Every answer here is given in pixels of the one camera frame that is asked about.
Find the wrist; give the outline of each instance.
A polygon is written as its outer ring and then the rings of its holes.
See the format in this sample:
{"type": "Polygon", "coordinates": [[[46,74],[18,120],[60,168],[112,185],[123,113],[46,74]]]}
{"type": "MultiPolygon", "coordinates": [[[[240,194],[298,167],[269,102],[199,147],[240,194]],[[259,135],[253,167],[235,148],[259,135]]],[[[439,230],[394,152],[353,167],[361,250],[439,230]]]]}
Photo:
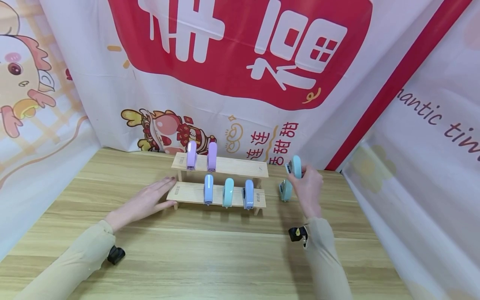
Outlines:
{"type": "Polygon", "coordinates": [[[104,220],[112,227],[113,234],[131,223],[129,218],[118,210],[109,212],[104,220]]]}

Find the cartoon chicken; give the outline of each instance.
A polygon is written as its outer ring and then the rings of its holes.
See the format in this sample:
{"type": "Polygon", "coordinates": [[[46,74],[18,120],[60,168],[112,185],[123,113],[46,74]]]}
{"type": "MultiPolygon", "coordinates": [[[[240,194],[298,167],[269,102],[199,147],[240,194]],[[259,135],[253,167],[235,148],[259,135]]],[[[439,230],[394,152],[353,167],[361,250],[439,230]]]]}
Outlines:
{"type": "Polygon", "coordinates": [[[140,109],[138,112],[125,109],[121,117],[127,120],[127,126],[141,125],[145,138],[138,141],[137,145],[144,151],[164,151],[174,155],[177,152],[185,152],[189,141],[197,143],[198,154],[208,154],[208,144],[216,142],[213,135],[207,136],[205,132],[193,126],[190,117],[178,116],[171,110],[149,112],[140,109]]]}
{"type": "Polygon", "coordinates": [[[19,36],[20,21],[7,3],[0,1],[0,114],[6,133],[16,138],[22,119],[36,109],[54,107],[55,100],[44,92],[54,91],[48,54],[37,41],[19,36]]]}

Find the fabric backdrop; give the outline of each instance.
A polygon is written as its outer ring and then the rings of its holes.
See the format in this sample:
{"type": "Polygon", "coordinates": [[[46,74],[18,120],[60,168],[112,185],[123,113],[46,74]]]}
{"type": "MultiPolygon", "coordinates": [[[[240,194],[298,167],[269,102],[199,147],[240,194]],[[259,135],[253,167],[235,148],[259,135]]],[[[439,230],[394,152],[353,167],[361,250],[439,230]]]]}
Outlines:
{"type": "Polygon", "coordinates": [[[0,260],[100,144],[38,0],[0,1],[0,260]]]}
{"type": "Polygon", "coordinates": [[[480,299],[480,1],[343,174],[415,300],[480,299]]]}
{"type": "Polygon", "coordinates": [[[297,154],[317,168],[440,5],[449,20],[457,2],[41,0],[103,145],[174,154],[194,140],[206,154],[216,141],[221,156],[297,154]]]}

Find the wooden shelf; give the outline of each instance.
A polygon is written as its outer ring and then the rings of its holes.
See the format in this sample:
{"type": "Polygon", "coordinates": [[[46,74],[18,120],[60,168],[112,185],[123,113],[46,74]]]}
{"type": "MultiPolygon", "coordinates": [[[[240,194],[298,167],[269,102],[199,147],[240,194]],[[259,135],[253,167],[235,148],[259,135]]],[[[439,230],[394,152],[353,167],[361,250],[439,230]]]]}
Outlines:
{"type": "MultiPolygon", "coordinates": [[[[232,206],[243,207],[243,198],[240,187],[233,188],[232,206]]],[[[258,213],[259,209],[265,208],[265,191],[261,189],[253,189],[254,199],[254,214],[258,213]]],[[[175,200],[183,203],[204,203],[204,185],[203,183],[181,182],[175,183],[167,196],[167,200],[175,200]]],[[[213,186],[213,202],[212,205],[223,204],[223,185],[213,186]]]]}
{"type": "MultiPolygon", "coordinates": [[[[172,163],[172,169],[187,171],[187,154],[177,152],[172,163]]],[[[197,155],[195,170],[189,172],[207,172],[207,156],[197,155]]],[[[238,175],[249,178],[268,178],[267,163],[247,159],[234,159],[219,157],[216,158],[215,173],[238,175]]]]}

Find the beige sleeve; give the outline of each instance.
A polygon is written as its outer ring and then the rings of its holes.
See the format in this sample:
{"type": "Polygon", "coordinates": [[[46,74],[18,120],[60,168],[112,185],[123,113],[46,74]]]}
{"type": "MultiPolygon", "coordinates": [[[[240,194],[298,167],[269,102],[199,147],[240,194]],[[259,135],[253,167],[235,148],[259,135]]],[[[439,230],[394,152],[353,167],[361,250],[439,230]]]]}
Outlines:
{"type": "Polygon", "coordinates": [[[114,244],[115,236],[107,222],[91,226],[15,300],[67,299],[82,281],[100,269],[114,244]]]}
{"type": "Polygon", "coordinates": [[[352,300],[347,276],[335,250],[334,235],[325,219],[312,218],[306,224],[308,233],[305,254],[312,269],[318,300],[352,300]]]}

